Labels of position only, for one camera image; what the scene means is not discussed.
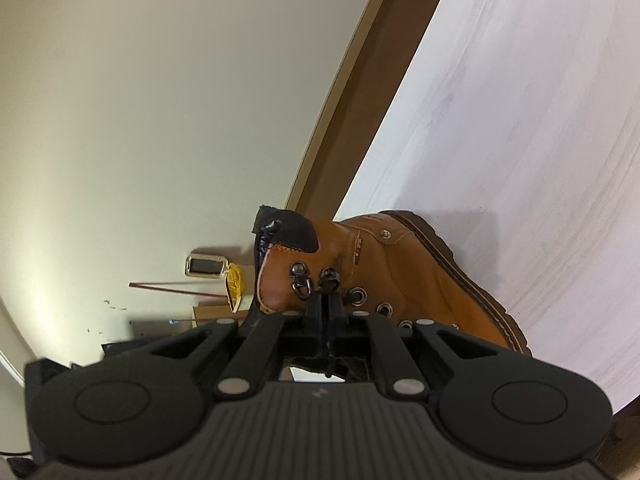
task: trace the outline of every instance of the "ribbed gray panel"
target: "ribbed gray panel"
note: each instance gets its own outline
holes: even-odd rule
[[[151,462],[118,470],[51,463],[34,480],[602,480],[581,463],[547,472],[487,465],[444,439],[427,412],[370,383],[269,383],[219,404],[199,434]]]

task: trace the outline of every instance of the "black cable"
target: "black cable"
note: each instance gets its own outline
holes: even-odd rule
[[[26,451],[24,453],[8,453],[6,451],[0,451],[0,456],[26,456],[30,454],[31,454],[31,451]]]

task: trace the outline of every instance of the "yellow object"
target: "yellow object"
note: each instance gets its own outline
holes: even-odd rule
[[[244,283],[242,282],[242,271],[236,264],[229,263],[225,276],[226,298],[229,301],[231,312],[236,312],[242,300]]]

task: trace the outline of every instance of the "white wood grain surface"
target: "white wood grain surface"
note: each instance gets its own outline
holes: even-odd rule
[[[385,208],[536,357],[640,394],[640,0],[442,0],[337,218]]]

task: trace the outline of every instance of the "boot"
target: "boot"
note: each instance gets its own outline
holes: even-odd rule
[[[347,312],[377,312],[399,326],[433,319],[530,355],[513,318],[462,272],[444,241],[414,213],[331,222],[263,206],[254,233],[254,311],[304,308],[310,293],[337,290]]]

